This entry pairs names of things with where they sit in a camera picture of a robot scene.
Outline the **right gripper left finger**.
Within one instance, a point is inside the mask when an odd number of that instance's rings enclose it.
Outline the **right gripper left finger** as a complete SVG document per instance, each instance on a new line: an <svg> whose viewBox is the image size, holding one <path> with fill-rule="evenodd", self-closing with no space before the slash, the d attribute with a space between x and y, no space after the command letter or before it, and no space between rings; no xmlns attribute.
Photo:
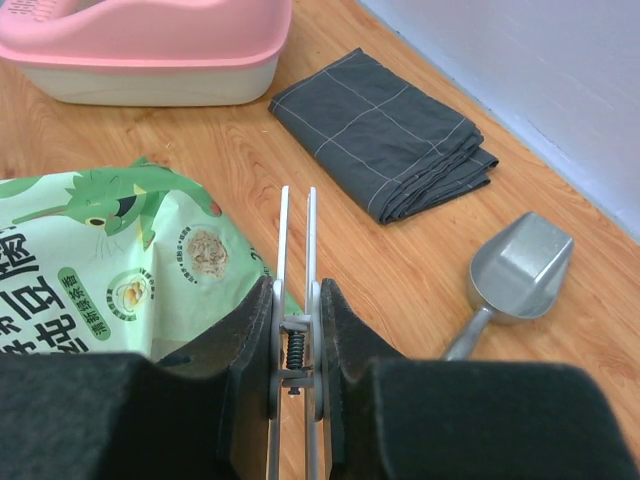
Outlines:
<svg viewBox="0 0 640 480"><path fill-rule="evenodd" d="M159 362L1 358L5 479L262 479L272 283Z"/></svg>

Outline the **grey metal scoop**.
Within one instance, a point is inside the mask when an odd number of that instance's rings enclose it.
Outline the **grey metal scoop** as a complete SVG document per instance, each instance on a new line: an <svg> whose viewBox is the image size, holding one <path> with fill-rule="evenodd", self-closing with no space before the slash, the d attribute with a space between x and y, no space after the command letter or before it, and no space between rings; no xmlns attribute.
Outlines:
<svg viewBox="0 0 640 480"><path fill-rule="evenodd" d="M515 325L547 314L559 296L574 247L569 233L533 211L484 243L468 267L466 293L474 313L441 358L470 358L490 323Z"/></svg>

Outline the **pink litter box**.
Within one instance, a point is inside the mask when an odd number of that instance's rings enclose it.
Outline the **pink litter box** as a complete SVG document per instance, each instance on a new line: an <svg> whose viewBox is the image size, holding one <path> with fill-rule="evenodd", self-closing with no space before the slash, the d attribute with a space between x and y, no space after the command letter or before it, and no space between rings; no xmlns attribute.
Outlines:
<svg viewBox="0 0 640 480"><path fill-rule="evenodd" d="M271 85L290 1L4 1L1 58L70 104L242 105Z"/></svg>

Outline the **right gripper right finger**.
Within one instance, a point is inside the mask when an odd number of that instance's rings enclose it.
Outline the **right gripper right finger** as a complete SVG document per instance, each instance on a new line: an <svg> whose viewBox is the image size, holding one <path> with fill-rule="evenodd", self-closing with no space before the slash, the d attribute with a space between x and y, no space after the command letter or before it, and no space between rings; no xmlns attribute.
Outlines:
<svg viewBox="0 0 640 480"><path fill-rule="evenodd" d="M331 479L635 479L613 410L562 363L410 359L321 285Z"/></svg>

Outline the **piano pattern bag clip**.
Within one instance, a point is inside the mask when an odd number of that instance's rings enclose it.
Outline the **piano pattern bag clip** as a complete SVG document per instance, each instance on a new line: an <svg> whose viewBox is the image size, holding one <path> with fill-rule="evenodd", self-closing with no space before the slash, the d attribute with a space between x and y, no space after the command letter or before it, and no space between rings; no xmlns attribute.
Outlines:
<svg viewBox="0 0 640 480"><path fill-rule="evenodd" d="M318 425L324 418L324 336L321 286L317 273L317 192L307 197L305 299L302 314L286 313L290 193L281 190L276 278L272 285L269 375L268 479L280 472L281 397L284 390L304 396L305 477L318 479Z"/></svg>

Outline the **green litter bag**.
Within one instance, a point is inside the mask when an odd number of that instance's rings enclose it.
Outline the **green litter bag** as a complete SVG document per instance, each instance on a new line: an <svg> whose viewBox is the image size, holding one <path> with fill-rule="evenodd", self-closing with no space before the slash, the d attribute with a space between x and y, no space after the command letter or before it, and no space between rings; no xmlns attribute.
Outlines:
<svg viewBox="0 0 640 480"><path fill-rule="evenodd" d="M268 273L202 185L147 159L1 184L5 354L160 359Z"/></svg>

